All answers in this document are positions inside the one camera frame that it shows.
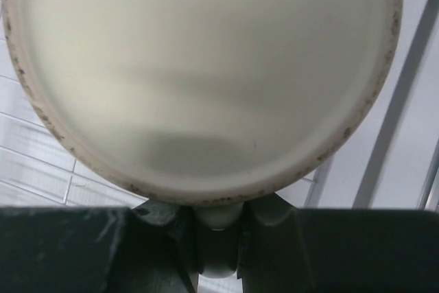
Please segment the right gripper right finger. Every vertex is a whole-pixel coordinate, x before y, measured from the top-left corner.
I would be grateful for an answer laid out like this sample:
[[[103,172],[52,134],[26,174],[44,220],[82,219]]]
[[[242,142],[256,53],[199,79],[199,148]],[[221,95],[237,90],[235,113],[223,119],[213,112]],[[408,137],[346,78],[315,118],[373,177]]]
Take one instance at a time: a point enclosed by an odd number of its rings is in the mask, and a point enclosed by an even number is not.
[[[247,202],[244,292],[437,292],[438,214]]]

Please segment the beige mug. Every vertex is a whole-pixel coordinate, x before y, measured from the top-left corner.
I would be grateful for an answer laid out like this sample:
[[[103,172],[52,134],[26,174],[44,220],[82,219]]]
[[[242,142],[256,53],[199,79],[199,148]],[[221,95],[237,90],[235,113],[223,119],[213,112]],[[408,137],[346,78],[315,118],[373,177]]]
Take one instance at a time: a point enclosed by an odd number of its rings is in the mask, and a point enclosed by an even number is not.
[[[110,278],[189,263],[306,274],[277,192],[327,160],[388,76],[403,0],[2,0],[32,108],[85,167],[166,206],[126,216]]]

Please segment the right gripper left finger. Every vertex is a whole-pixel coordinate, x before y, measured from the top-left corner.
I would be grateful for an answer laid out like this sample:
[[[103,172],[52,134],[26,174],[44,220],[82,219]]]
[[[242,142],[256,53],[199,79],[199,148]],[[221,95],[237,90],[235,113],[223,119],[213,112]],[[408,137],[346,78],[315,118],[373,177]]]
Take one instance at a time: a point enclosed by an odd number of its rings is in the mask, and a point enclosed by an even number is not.
[[[1,209],[2,292],[196,292],[187,207]]]

